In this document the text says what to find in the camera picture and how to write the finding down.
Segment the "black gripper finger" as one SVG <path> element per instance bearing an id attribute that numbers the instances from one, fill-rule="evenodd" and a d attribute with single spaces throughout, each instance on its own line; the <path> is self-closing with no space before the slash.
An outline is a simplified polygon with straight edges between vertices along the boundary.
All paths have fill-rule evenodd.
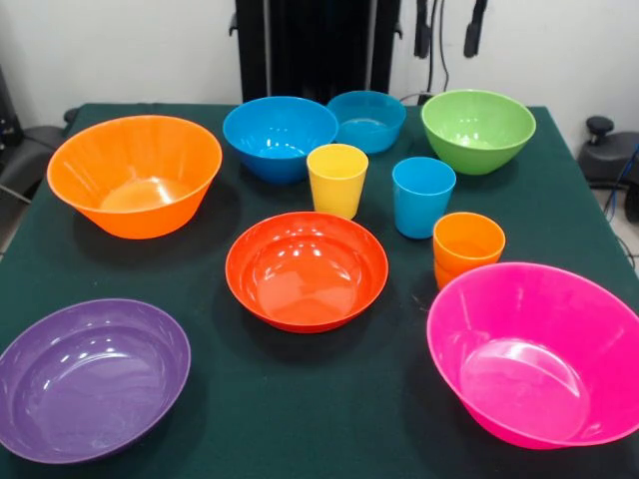
<path id="1" fill-rule="evenodd" d="M 428 1 L 416 0 L 415 5 L 416 16 L 413 56 L 416 58 L 427 58 L 430 52 L 432 38 L 428 15 Z"/>
<path id="2" fill-rule="evenodd" d="M 476 0 L 470 23 L 467 25 L 463 55 L 473 58 L 478 54 L 483 16 L 487 7 L 487 0 Z"/>

